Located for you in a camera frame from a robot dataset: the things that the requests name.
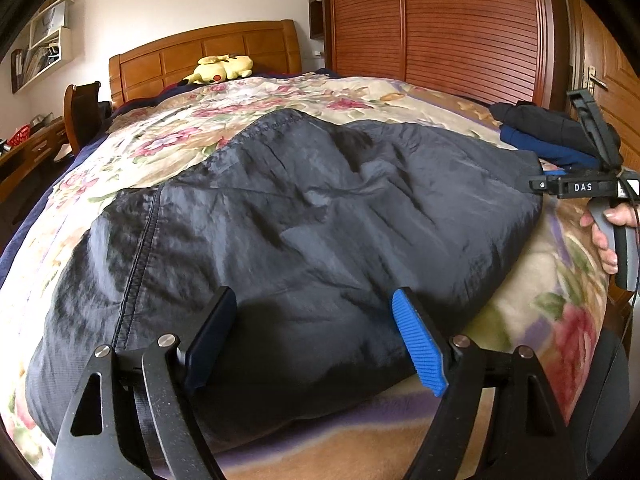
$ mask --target floral bedspread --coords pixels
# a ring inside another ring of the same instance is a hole
[[[44,478],[50,475],[54,447],[28,413],[25,370],[42,336],[60,270],[80,237],[119,190],[174,176],[259,116],[285,107],[337,124],[372,119],[436,125],[509,148],[485,108],[374,78],[249,78],[205,86],[117,117],[98,150],[57,185],[0,290],[0,414]],[[484,348],[534,348],[565,420],[586,380],[606,306],[607,279],[588,232],[578,225],[581,212],[573,203],[545,199],[526,250],[465,330]],[[437,405],[413,377],[356,408],[297,422],[217,458],[230,480],[401,479]],[[487,393],[459,478],[469,476],[478,462],[490,405]]]

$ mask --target finger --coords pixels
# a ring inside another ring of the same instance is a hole
[[[618,267],[617,266],[610,266],[609,264],[602,264],[602,268],[604,269],[604,271],[607,274],[617,274],[618,273]]]
[[[606,209],[604,216],[614,225],[628,225],[631,227],[638,225],[636,222],[636,214],[628,203],[618,204],[613,209]]]
[[[609,249],[609,241],[607,240],[607,236],[602,231],[600,231],[599,227],[596,224],[593,224],[593,226],[591,227],[591,240],[597,248],[603,251]]]
[[[618,266],[618,255],[612,249],[599,251],[598,254],[603,264],[610,265],[611,267]]]
[[[589,211],[585,211],[584,214],[580,217],[580,226],[589,227],[591,224],[593,224],[593,216]]]

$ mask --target wooden chair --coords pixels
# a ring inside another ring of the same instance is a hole
[[[65,91],[64,118],[66,136],[71,150],[78,156],[100,130],[98,90],[100,82],[88,85],[69,85]]]

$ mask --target pivot bolt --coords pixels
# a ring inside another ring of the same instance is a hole
[[[106,357],[107,355],[109,355],[109,352],[111,352],[111,348],[109,348],[107,345],[100,345],[95,349],[94,355],[96,357]]]
[[[453,344],[457,348],[468,348],[468,346],[471,345],[471,339],[469,339],[466,335],[459,334],[453,336]]]
[[[175,343],[175,335],[173,334],[164,334],[158,338],[158,346],[162,348],[167,348]]]
[[[518,354],[523,359],[531,359],[533,357],[533,350],[528,346],[521,346],[518,348]]]

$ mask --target white wall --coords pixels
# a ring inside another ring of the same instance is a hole
[[[36,114],[61,114],[69,84],[99,80],[100,99],[110,99],[108,59],[149,41],[219,23],[285,18],[296,22],[303,69],[314,70],[320,60],[312,51],[322,46],[309,40],[308,0],[76,0],[70,8],[74,60],[25,89],[15,115],[25,123]],[[0,92],[8,81],[4,71],[3,64]],[[0,114],[6,107],[2,99]]]
[[[11,92],[11,52],[18,48],[14,43],[9,54],[0,62],[0,139],[8,139],[16,128],[31,119],[30,103],[21,95]]]

